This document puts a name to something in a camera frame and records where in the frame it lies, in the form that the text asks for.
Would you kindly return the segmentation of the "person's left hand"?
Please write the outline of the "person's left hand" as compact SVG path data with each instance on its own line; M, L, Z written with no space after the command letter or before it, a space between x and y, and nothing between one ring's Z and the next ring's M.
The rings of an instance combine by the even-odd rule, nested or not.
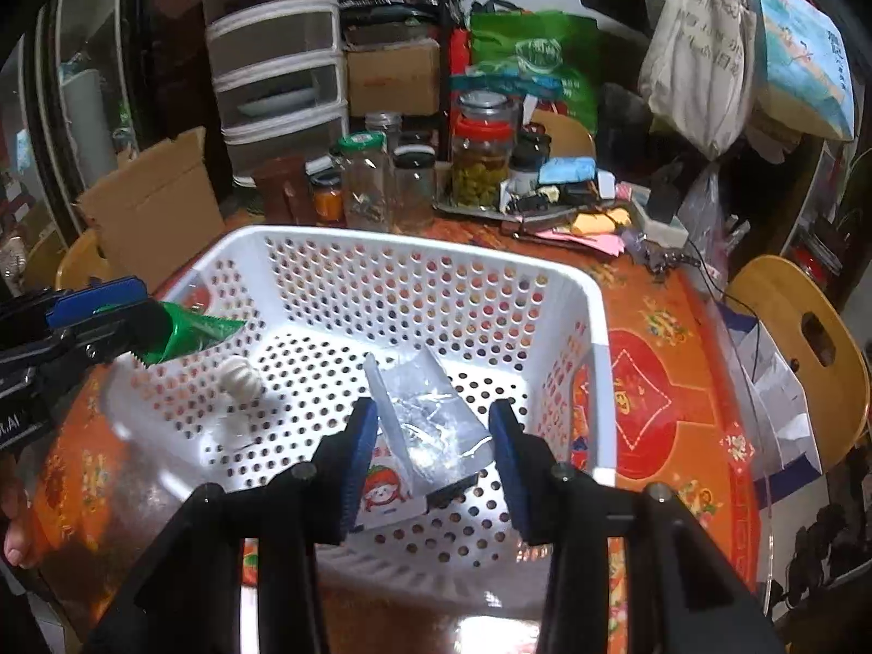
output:
M2 456L2 517L8 520L2 536L4 558L12 567L34 567L39 556L35 549L33 515L12 455Z

